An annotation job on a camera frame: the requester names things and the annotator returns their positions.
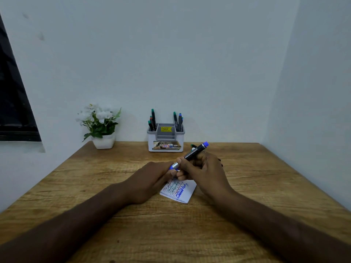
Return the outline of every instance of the paper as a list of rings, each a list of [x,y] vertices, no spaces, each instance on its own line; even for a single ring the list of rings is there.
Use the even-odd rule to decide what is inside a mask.
[[[179,181],[177,178],[168,182],[160,191],[160,195],[181,203],[188,203],[196,187],[193,180]]]

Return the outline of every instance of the white wall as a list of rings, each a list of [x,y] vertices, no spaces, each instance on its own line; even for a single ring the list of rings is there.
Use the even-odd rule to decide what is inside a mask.
[[[301,0],[263,144],[351,210],[351,0]]]
[[[186,141],[259,142],[298,2],[0,0],[47,165],[2,156],[0,210],[80,148],[88,103],[123,107],[118,140],[146,140],[154,108],[182,112]]]

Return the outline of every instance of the forearm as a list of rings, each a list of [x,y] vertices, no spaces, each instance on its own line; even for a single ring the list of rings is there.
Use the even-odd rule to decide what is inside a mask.
[[[71,210],[0,246],[0,262],[62,262],[128,201],[113,184]]]
[[[232,191],[218,197],[217,208],[292,262],[346,262],[351,246]]]

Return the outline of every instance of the gray pen holder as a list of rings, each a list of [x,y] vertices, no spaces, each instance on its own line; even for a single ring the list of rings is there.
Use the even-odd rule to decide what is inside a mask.
[[[176,125],[158,123],[156,131],[147,129],[148,146],[151,152],[183,152],[184,126],[182,132],[176,131]]]

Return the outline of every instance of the wood grain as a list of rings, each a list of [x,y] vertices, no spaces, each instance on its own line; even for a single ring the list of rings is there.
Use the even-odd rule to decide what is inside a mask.
[[[258,202],[351,243],[351,214],[257,143],[211,143],[230,185]],[[0,243],[125,180],[149,161],[146,142],[88,142],[0,214]],[[115,214],[69,262],[280,262],[247,231],[224,220],[196,188],[188,204],[159,194]]]

